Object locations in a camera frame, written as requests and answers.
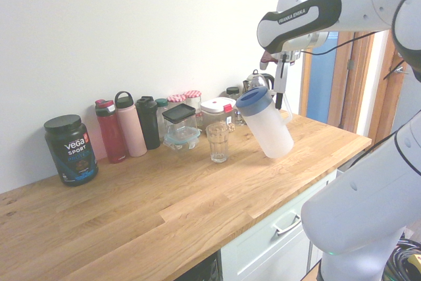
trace protein powder tub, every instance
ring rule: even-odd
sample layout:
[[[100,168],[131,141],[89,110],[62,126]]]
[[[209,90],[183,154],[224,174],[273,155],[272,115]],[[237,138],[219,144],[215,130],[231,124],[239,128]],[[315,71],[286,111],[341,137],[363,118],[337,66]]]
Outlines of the protein powder tub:
[[[98,173],[86,126],[78,115],[62,115],[44,124],[45,140],[61,181],[79,186]]]

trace drawer handle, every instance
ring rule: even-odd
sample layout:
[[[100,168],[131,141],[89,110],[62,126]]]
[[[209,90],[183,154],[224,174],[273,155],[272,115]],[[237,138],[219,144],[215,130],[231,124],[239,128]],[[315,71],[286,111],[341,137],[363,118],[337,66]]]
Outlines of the drawer handle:
[[[290,230],[292,230],[293,228],[295,228],[296,226],[300,225],[300,223],[301,223],[301,217],[298,214],[296,214],[294,217],[294,222],[291,225],[289,225],[286,229],[281,230],[276,224],[274,224],[274,228],[276,228],[276,234],[278,236],[281,236],[282,234],[285,234],[289,232]]]

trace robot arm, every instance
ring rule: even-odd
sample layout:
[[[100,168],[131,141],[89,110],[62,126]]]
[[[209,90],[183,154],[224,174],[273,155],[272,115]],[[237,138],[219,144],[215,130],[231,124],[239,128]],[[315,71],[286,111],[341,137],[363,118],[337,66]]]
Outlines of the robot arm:
[[[280,60],[291,39],[317,31],[392,29],[398,52],[421,82],[420,17],[421,0],[308,0],[266,14],[257,34],[265,51]],[[303,228],[324,252],[324,281],[380,280],[403,228],[421,218],[420,157],[418,113],[304,204]]]
[[[417,25],[420,8],[416,4],[405,3],[402,0],[279,0],[275,12],[266,13],[257,28],[257,38],[260,46],[271,54],[260,62],[260,68],[265,69],[269,61],[278,64],[274,91],[283,94],[286,87],[286,74],[290,63],[300,57],[302,49],[322,45],[329,31],[380,31],[391,29],[394,14],[400,8],[402,14],[397,17],[397,27],[394,35],[406,39],[395,38],[398,51],[406,62],[412,66],[415,76],[421,80],[421,64],[417,64],[419,47],[411,47],[409,41],[420,38],[416,32],[408,28],[407,18],[411,25]]]

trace stainless steel kettle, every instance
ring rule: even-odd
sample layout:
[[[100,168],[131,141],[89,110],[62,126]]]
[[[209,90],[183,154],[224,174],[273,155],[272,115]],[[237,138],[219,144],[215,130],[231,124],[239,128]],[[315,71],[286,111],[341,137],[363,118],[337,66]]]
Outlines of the stainless steel kettle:
[[[257,69],[243,81],[243,93],[251,88],[265,86],[268,89],[274,89],[275,78],[271,74],[259,74]]]

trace black container lid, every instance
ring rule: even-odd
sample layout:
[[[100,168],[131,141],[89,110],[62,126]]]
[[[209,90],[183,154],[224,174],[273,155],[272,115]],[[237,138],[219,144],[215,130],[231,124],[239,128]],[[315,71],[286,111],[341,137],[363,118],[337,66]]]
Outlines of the black container lid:
[[[128,96],[119,98],[122,93],[127,93]],[[117,93],[114,102],[117,109],[125,109],[131,107],[134,104],[132,95],[130,95],[127,91],[120,91]]]
[[[238,87],[228,87],[226,88],[226,93],[232,95],[233,93],[239,93]]]
[[[62,115],[48,120],[44,123],[44,128],[50,133],[63,133],[78,128],[81,123],[82,119],[78,115]]]
[[[153,101],[152,97],[142,97],[136,101],[136,108],[143,113],[156,113],[158,109],[158,103]]]
[[[173,124],[180,123],[189,116],[195,115],[196,109],[186,105],[184,103],[177,105],[176,107],[162,112],[163,117]]]

